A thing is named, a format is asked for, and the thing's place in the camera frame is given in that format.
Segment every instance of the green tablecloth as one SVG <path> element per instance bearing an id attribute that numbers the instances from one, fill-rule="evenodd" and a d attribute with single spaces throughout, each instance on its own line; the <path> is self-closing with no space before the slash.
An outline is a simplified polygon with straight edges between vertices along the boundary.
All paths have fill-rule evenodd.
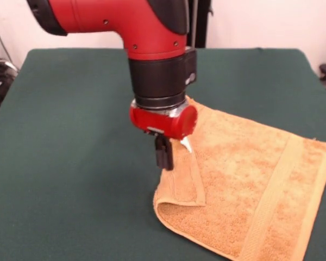
<path id="1" fill-rule="evenodd" d="M 326 141 L 326 91 L 299 51 L 201 49 L 188 94 Z M 0 261 L 223 260 L 156 219 L 132 98 L 122 50 L 29 53 L 0 110 Z M 326 189 L 306 260 L 326 260 Z"/>

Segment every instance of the cable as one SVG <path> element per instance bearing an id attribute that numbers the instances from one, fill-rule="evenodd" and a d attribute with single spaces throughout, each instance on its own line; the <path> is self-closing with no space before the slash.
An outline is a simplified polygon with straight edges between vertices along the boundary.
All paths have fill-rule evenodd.
<path id="1" fill-rule="evenodd" d="M 5 50 L 5 53 L 7 54 L 7 57 L 9 58 L 10 61 L 12 61 L 12 58 L 11 58 L 9 52 L 6 49 L 6 46 L 5 46 L 4 42 L 3 42 L 3 40 L 1 39 L 1 36 L 0 36 L 0 43 L 1 43 L 2 47 L 4 48 L 4 50 Z"/>
<path id="2" fill-rule="evenodd" d="M 196 46 L 197 16 L 198 16 L 198 0 L 194 0 L 194 5 L 193 5 L 193 21 L 192 21 L 192 47 L 193 48 Z"/>

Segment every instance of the orange towel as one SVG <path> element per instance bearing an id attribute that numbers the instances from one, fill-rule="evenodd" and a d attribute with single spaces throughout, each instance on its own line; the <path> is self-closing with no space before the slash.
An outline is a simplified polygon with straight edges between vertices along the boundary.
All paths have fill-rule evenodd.
<path id="1" fill-rule="evenodd" d="M 169 229 L 231 260 L 303 260 L 326 184 L 326 142 L 212 110 L 194 152 L 173 143 L 154 210 Z"/>

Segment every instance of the table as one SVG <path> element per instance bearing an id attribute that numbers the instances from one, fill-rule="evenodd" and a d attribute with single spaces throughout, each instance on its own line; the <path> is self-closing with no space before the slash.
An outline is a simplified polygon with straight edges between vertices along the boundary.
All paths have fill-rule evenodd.
<path id="1" fill-rule="evenodd" d="M 188 95 L 326 141 L 326 91 L 298 50 L 200 49 Z M 123 50 L 28 54 L 0 109 L 0 260 L 224 260 L 155 217 L 132 99 Z M 326 260 L 326 189 L 306 260 Z"/>

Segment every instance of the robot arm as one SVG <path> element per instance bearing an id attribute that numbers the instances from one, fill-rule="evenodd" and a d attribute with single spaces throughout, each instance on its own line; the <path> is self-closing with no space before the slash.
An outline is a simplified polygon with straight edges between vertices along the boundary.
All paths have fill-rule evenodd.
<path id="1" fill-rule="evenodd" d="M 48 33 L 117 32 L 128 55 L 132 123 L 156 136 L 157 164 L 173 169 L 169 139 L 192 134 L 196 109 L 185 90 L 196 80 L 197 55 L 187 48 L 187 0 L 27 0 Z"/>

